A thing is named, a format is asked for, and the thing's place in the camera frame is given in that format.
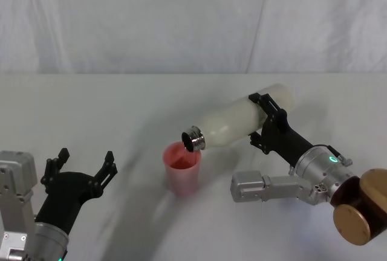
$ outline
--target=red liquid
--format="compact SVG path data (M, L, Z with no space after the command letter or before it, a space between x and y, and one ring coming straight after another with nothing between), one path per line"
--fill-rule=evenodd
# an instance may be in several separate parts
M194 164L195 163L191 163L182 157L176 160L170 167L173 169L189 169L194 166Z

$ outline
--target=white curtain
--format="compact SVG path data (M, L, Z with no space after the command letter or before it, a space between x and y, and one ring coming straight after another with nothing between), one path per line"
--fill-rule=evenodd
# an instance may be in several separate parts
M387 0L0 0L3 73L387 71Z

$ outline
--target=pink cup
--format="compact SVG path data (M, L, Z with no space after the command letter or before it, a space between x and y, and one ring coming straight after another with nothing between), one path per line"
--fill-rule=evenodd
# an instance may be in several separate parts
M182 142L167 147L163 154L169 189L177 196L189 196L199 188L200 151L188 152Z

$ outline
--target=green led light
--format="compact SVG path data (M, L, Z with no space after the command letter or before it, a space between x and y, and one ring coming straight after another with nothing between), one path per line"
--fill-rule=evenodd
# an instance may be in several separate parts
M332 161L333 163L338 163L339 161L337 160L337 158L333 157L333 156L329 156L329 160Z

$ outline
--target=white table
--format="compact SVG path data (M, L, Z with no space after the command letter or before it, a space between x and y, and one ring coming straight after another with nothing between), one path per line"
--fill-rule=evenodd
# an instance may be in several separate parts
M387 75L376 74L1 76L0 148L31 152L39 178L61 147L71 155L63 169L91 175L114 152L119 173L81 209L68 261L384 261L387 233L351 245L336 231L329 204L234 203L233 172L288 172L247 137L204 153L194 197L175 199L165 189L161 153L194 116L274 82L293 88L298 108L289 120L301 135L352 158L359 175L387 168ZM34 211L44 199L38 184Z

